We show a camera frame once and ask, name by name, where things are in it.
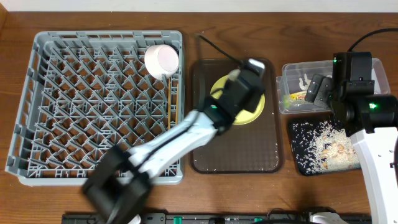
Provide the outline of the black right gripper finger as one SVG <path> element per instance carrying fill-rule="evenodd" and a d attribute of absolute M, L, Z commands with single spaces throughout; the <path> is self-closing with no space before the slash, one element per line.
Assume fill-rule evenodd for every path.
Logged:
<path fill-rule="evenodd" d="M 305 95 L 304 100 L 307 102 L 314 102 L 315 98 L 317 97 L 318 91 L 320 89 L 320 85 L 324 79 L 323 75 L 314 74 L 312 77 L 310 84 L 307 88 L 307 93 Z"/>
<path fill-rule="evenodd" d="M 318 89 L 317 95 L 315 97 L 314 105 L 319 106 L 321 108 L 329 108 L 330 107 L 330 93 L 333 88 L 333 80 L 332 78 L 325 77 Z"/>

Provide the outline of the white napkin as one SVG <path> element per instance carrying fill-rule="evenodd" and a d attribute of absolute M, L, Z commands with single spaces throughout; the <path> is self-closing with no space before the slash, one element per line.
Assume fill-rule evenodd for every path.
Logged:
<path fill-rule="evenodd" d="M 299 88 L 302 91 L 307 91 L 310 83 L 311 83 L 311 80 L 307 77 L 306 73 L 304 74 L 303 78 L 299 78 Z"/>

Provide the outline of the green orange snack wrapper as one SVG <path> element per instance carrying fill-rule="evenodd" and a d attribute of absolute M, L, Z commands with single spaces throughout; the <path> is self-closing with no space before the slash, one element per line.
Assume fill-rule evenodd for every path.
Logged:
<path fill-rule="evenodd" d="M 286 108 L 290 108 L 293 105 L 301 104 L 303 101 L 305 101 L 306 94 L 307 94 L 306 91 L 300 91 L 297 93 L 285 95 L 283 99 L 283 105 Z"/>

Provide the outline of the yellow plate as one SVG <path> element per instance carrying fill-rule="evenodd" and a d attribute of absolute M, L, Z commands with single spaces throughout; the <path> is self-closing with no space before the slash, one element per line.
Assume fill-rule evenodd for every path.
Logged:
<path fill-rule="evenodd" d="M 226 83 L 227 80 L 227 75 L 221 77 L 220 79 L 218 79 L 213 86 L 211 87 L 210 93 L 212 95 L 213 98 L 218 99 L 221 95 L 221 92 L 217 92 L 217 93 L 213 93 L 216 89 L 224 87 L 224 84 Z M 234 120 L 234 125 L 244 125 L 244 124 L 248 124 L 252 121 L 254 121 L 255 119 L 257 119 L 260 114 L 262 113 L 264 106 L 265 106 L 265 94 L 263 94 L 261 96 L 261 99 L 257 105 L 257 108 L 255 110 L 255 112 L 248 112 L 246 110 L 242 110 L 236 117 L 236 119 Z"/>

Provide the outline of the white bowl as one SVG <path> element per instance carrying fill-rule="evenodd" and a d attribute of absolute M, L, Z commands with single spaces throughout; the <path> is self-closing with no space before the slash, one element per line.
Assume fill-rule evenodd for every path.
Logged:
<path fill-rule="evenodd" d="M 169 45 L 152 45 L 144 54 L 144 64 L 155 79 L 170 78 L 179 68 L 179 56 Z"/>

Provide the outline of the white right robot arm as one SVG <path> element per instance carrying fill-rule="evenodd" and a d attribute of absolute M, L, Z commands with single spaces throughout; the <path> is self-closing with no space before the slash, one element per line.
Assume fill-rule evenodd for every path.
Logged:
<path fill-rule="evenodd" d="M 307 93 L 340 121 L 358 155 L 371 221 L 397 223 L 397 98 L 380 95 L 375 81 L 314 77 Z"/>

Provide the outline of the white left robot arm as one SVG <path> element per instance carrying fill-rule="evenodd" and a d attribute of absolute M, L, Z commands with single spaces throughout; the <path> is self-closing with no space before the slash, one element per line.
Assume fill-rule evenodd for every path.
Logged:
<path fill-rule="evenodd" d="M 108 149 L 82 192 L 107 223 L 130 223 L 139 216 L 153 179 L 190 151 L 208 144 L 232 127 L 242 111 L 254 112 L 265 92 L 263 74 L 249 69 L 230 72 L 221 95 L 203 99 L 197 110 L 155 139 L 122 150 Z"/>

